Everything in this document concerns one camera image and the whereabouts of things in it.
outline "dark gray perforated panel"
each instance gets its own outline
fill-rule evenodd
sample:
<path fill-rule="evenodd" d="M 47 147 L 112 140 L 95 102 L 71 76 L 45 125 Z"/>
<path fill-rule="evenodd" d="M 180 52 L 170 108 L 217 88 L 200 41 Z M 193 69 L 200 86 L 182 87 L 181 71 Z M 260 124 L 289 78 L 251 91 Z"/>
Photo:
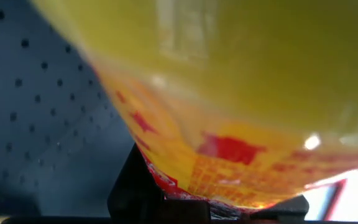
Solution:
<path fill-rule="evenodd" d="M 23 0 L 0 0 L 0 191 L 107 215 L 133 141 L 92 69 Z"/>

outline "red edge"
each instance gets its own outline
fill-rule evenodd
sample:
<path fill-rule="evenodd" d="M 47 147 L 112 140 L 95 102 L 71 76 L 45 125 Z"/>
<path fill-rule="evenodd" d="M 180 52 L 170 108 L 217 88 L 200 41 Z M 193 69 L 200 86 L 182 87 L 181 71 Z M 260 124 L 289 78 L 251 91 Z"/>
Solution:
<path fill-rule="evenodd" d="M 323 220 L 324 221 L 330 221 L 333 213 L 335 212 L 335 209 L 338 205 L 339 199 L 341 198 L 341 195 L 343 193 L 344 187 L 346 185 L 347 179 L 341 180 L 335 184 L 335 191 L 333 196 L 331 197 L 331 200 L 328 204 L 326 213 L 324 214 Z"/>

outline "black metal bracket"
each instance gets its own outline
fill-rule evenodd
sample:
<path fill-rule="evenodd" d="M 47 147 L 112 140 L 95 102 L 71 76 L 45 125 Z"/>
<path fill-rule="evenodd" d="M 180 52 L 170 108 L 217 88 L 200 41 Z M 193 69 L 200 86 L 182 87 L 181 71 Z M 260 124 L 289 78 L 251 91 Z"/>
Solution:
<path fill-rule="evenodd" d="M 136 145 L 113 187 L 108 208 L 117 223 L 210 223 L 211 207 L 208 202 L 196 200 L 164 200 L 163 192 L 155 184 L 142 154 Z M 291 217 L 302 221 L 309 210 L 304 196 L 293 198 L 245 220 L 275 220 Z"/>

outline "packaging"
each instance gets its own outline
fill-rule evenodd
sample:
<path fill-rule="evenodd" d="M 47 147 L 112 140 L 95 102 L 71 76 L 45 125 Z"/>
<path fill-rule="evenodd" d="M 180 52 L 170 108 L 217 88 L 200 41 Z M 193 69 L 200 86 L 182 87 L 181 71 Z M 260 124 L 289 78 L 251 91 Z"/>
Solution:
<path fill-rule="evenodd" d="M 33 3 L 167 197 L 251 213 L 358 168 L 358 2 Z"/>

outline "plastic bag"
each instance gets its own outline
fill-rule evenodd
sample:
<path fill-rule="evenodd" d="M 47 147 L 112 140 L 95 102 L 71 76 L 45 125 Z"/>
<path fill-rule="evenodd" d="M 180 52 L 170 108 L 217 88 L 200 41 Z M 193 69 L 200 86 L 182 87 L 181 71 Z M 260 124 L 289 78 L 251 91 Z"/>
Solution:
<path fill-rule="evenodd" d="M 167 197 L 254 212 L 358 168 L 358 1 L 33 2 Z"/>

